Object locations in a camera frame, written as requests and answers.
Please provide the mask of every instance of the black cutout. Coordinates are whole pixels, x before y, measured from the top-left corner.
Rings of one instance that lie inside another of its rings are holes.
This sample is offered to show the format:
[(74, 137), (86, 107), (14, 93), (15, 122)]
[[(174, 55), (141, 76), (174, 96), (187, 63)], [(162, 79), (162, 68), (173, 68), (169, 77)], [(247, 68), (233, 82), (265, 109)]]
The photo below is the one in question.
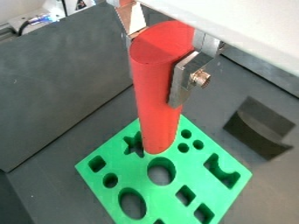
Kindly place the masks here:
[(146, 201), (135, 189), (126, 188), (121, 191), (119, 205), (130, 218), (142, 220), (146, 217)]
[(195, 140), (195, 141), (193, 142), (193, 146), (194, 146), (194, 148), (195, 148), (197, 150), (202, 150), (203, 147), (205, 147), (203, 142), (202, 142), (201, 140)]
[(174, 163), (169, 158), (155, 158), (147, 166), (147, 176), (159, 186), (167, 186), (174, 182), (175, 178)]
[(89, 161), (89, 167), (94, 172), (99, 172), (105, 166), (107, 165), (107, 162), (102, 158), (102, 156), (95, 156), (90, 161)]
[(154, 224), (165, 224), (162, 220), (158, 220)]
[(202, 224), (210, 224), (215, 214), (209, 209), (209, 207), (202, 203), (194, 212), (194, 216)]
[(186, 153), (186, 152), (190, 150), (190, 146), (189, 146), (187, 143), (181, 143), (181, 144), (178, 145), (178, 149), (179, 149), (179, 151), (181, 151), (182, 153)]
[(193, 192), (191, 188), (187, 185), (182, 187), (175, 196), (186, 206), (189, 206), (195, 199), (195, 193)]
[(107, 174), (103, 180), (105, 187), (114, 188), (118, 185), (118, 175), (115, 173)]
[(182, 131), (182, 137), (183, 138), (191, 138), (193, 137), (193, 133), (187, 129), (185, 129)]
[(126, 155), (135, 153), (141, 158), (146, 156), (142, 132), (138, 131), (134, 137), (126, 136), (125, 141), (127, 143)]
[(223, 129), (265, 159), (273, 159), (294, 148), (283, 139), (295, 123), (262, 102), (249, 97)]
[(222, 182), (222, 184), (229, 189), (231, 189), (234, 185), (238, 183), (241, 175), (237, 171), (234, 171), (233, 173), (226, 173), (221, 169), (219, 158), (221, 158), (219, 155), (214, 153), (210, 156), (209, 160), (206, 161), (205, 167), (209, 169), (215, 178)]

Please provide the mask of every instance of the circular hole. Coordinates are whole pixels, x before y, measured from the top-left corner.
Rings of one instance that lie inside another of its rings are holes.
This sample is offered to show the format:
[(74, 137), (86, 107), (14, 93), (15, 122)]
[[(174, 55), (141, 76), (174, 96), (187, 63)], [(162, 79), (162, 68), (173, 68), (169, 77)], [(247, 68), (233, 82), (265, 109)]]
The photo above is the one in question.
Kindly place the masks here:
[(103, 181), (105, 187), (113, 188), (118, 185), (118, 175), (114, 173), (107, 174)]
[(125, 214), (135, 219), (142, 220), (146, 217), (146, 201), (141, 193), (133, 188), (123, 189), (119, 194), (119, 205)]
[(195, 148), (197, 150), (202, 150), (202, 148), (203, 148), (203, 142), (202, 142), (201, 140), (195, 140), (195, 141), (193, 142), (193, 146), (194, 146), (194, 148)]
[(187, 143), (181, 143), (178, 145), (178, 149), (182, 153), (186, 153), (190, 150), (190, 146), (187, 145)]
[(175, 167), (170, 159), (155, 158), (147, 167), (147, 176), (159, 186), (167, 186), (174, 182)]
[(193, 133), (191, 133), (187, 129), (185, 129), (185, 130), (182, 131), (182, 137), (185, 137), (185, 138), (191, 138), (191, 136), (193, 136)]

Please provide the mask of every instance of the screw head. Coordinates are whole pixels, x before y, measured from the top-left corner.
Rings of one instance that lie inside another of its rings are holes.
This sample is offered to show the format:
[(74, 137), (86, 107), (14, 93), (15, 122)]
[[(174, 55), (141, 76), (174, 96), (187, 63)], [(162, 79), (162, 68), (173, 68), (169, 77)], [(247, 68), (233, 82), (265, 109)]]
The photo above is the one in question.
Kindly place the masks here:
[(191, 74), (191, 82), (202, 88), (206, 88), (211, 82), (211, 75), (201, 69)]

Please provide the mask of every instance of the green shape sorter board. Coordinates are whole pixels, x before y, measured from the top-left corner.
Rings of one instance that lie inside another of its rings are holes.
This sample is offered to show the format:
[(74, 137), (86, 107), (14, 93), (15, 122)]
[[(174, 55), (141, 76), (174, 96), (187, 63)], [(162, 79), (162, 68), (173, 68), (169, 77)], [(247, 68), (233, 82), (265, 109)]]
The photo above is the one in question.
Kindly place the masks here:
[[(117, 224), (219, 223), (251, 178), (249, 169), (183, 115), (167, 151), (151, 155), (138, 153), (138, 147), (143, 148), (137, 119), (76, 164)], [(171, 183), (150, 178), (157, 166), (170, 172)], [(127, 194), (145, 203), (145, 215), (123, 210)]]

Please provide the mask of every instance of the star-shaped hole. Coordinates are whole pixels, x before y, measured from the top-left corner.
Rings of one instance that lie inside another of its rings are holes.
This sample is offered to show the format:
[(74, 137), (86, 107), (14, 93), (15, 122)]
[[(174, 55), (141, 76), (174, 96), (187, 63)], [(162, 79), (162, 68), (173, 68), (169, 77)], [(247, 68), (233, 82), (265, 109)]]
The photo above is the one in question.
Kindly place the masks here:
[(126, 136), (125, 141), (127, 143), (126, 155), (135, 153), (141, 158), (146, 156), (142, 132), (138, 131), (134, 137)]

